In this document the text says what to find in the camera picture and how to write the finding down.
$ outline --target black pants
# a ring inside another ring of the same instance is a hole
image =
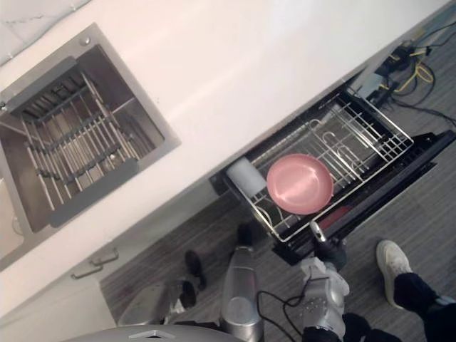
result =
[[[427,342],[456,341],[456,304],[441,306],[436,302],[438,295],[417,274],[400,274],[395,279],[394,301],[404,309],[415,312],[425,326]],[[347,314],[344,342],[400,342],[400,339],[371,329],[367,321],[357,315]]]

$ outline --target cabinet handle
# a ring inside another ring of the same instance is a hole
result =
[[[116,248],[113,248],[113,253],[114,253],[114,256],[112,256],[111,258],[107,258],[107,259],[97,259],[97,260],[91,260],[90,263],[93,265],[93,266],[102,266],[104,264],[107,264],[109,262],[113,262],[117,259],[119,259],[119,252]]]
[[[95,264],[92,264],[93,266],[95,266],[94,269],[86,272],[86,273],[82,273],[82,274],[71,274],[71,278],[74,279],[74,280],[78,280],[78,279],[81,279],[81,278],[84,278],[85,276],[90,276],[91,274],[94,274],[94,273],[97,273],[101,270],[103,270],[103,265],[95,265]]]

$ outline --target stainless steel sink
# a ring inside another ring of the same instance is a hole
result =
[[[3,176],[0,174],[0,258],[11,253],[24,242],[19,221]]]
[[[95,24],[0,103],[0,171],[24,234],[0,269],[179,144]]]

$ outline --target floor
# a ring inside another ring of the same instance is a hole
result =
[[[437,78],[432,95],[423,103],[456,118],[456,39],[436,48],[426,58]],[[426,91],[427,85],[407,97],[409,103]],[[430,115],[393,106],[385,112],[411,135],[450,129],[450,124]],[[399,243],[409,256],[412,268],[434,289],[456,297],[456,143],[447,148],[438,165],[418,184],[396,197],[348,237],[349,263],[341,272],[350,284],[346,311],[365,316],[372,327],[393,333],[403,342],[425,341],[420,319],[407,311],[389,306],[383,297],[383,279],[375,263],[375,245],[381,239]],[[105,279],[102,290],[112,315],[117,320],[129,301],[141,288],[154,281],[183,276],[183,255],[195,250],[202,258],[208,287],[198,295],[197,305],[179,320],[216,321],[219,295],[229,255],[236,242],[236,228],[248,222],[250,213],[231,195],[225,195],[151,246],[121,270]],[[282,298],[298,294],[302,273],[290,267],[273,252],[264,234],[257,237],[255,263],[259,283],[264,290]],[[278,321],[300,341],[283,317],[279,303],[265,298],[262,311]],[[291,312],[299,326],[299,310]],[[266,341],[285,341],[275,327],[266,324]]]

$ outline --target metal grid rack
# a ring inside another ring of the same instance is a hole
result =
[[[52,210],[152,148],[125,134],[94,83],[74,71],[21,110],[25,147]]]
[[[280,242],[287,242],[311,220],[318,221],[328,214],[412,144],[406,133],[369,102],[339,93],[319,108],[316,118],[301,122],[252,160],[266,177],[270,166],[284,155],[304,153],[318,158],[328,167],[334,183],[333,197],[325,208],[306,216],[291,214],[275,205],[267,189],[253,198],[238,190],[270,233]]]

